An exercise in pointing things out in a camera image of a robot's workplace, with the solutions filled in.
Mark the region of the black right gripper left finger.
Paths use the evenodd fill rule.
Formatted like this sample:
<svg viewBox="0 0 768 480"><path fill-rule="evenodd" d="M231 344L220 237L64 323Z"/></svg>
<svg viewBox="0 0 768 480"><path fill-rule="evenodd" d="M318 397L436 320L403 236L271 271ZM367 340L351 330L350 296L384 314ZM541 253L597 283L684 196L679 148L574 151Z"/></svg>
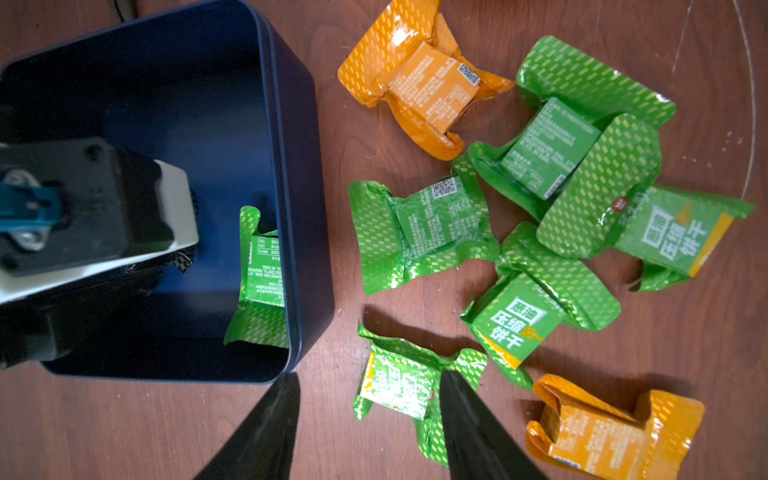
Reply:
<svg viewBox="0 0 768 480"><path fill-rule="evenodd" d="M287 479L300 412L300 383L282 374L198 479Z"/></svg>

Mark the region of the large orange cookie packet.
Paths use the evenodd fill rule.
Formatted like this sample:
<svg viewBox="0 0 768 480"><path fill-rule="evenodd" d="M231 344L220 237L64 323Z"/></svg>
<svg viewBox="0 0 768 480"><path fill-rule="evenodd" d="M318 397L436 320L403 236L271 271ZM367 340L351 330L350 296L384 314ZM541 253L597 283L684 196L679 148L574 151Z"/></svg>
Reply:
<svg viewBox="0 0 768 480"><path fill-rule="evenodd" d="M392 1L337 71L347 91L373 108L384 101L402 130L442 161L464 148L452 125L473 103L514 82L473 66L461 53L439 1Z"/></svg>

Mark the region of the green cookie packet front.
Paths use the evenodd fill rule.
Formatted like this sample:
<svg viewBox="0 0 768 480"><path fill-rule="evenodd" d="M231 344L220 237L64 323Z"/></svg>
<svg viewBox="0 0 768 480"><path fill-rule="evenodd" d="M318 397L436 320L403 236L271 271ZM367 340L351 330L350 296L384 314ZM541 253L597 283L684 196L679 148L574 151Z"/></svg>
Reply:
<svg viewBox="0 0 768 480"><path fill-rule="evenodd" d="M695 277L733 222L755 207L659 184L661 166L657 129L629 113L615 117L544 215L538 240L566 258L615 249L641 260L639 291Z"/></svg>

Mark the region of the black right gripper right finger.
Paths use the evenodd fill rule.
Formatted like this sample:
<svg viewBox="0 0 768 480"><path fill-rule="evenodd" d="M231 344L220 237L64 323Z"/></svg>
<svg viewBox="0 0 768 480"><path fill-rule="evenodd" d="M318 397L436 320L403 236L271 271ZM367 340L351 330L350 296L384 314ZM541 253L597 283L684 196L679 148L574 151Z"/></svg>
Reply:
<svg viewBox="0 0 768 480"><path fill-rule="evenodd" d="M440 408L452 479L545 477L457 371L441 375Z"/></svg>

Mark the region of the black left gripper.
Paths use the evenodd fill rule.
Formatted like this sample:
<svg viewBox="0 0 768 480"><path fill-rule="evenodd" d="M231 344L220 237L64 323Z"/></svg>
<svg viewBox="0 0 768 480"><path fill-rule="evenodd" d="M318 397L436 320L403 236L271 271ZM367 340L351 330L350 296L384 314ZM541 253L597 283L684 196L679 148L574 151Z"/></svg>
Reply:
<svg viewBox="0 0 768 480"><path fill-rule="evenodd" d="M151 288L169 265L158 257L1 305L1 367L61 358L133 295Z"/></svg>

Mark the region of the dark blue storage box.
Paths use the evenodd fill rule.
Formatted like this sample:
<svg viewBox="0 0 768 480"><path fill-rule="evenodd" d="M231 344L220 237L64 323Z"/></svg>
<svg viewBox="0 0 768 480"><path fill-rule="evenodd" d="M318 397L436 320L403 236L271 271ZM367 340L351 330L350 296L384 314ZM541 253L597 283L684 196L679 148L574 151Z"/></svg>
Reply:
<svg viewBox="0 0 768 480"><path fill-rule="evenodd" d="M243 1L203 1L7 64L1 148L99 137L184 170L196 245L126 300L50 372L148 381L270 383L333 311L315 85ZM280 241L289 347L224 337L241 286L239 214Z"/></svg>

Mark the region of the green cookie packet back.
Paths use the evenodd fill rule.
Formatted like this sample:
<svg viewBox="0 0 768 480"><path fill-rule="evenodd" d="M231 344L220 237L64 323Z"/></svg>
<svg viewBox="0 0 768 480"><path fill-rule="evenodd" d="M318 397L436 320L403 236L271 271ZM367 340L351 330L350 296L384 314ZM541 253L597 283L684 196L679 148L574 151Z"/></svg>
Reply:
<svg viewBox="0 0 768 480"><path fill-rule="evenodd" d="M554 36L535 43L516 85L534 117L507 144L475 142L468 155L486 183L535 220L615 118L631 114L659 129L677 110L662 94Z"/></svg>

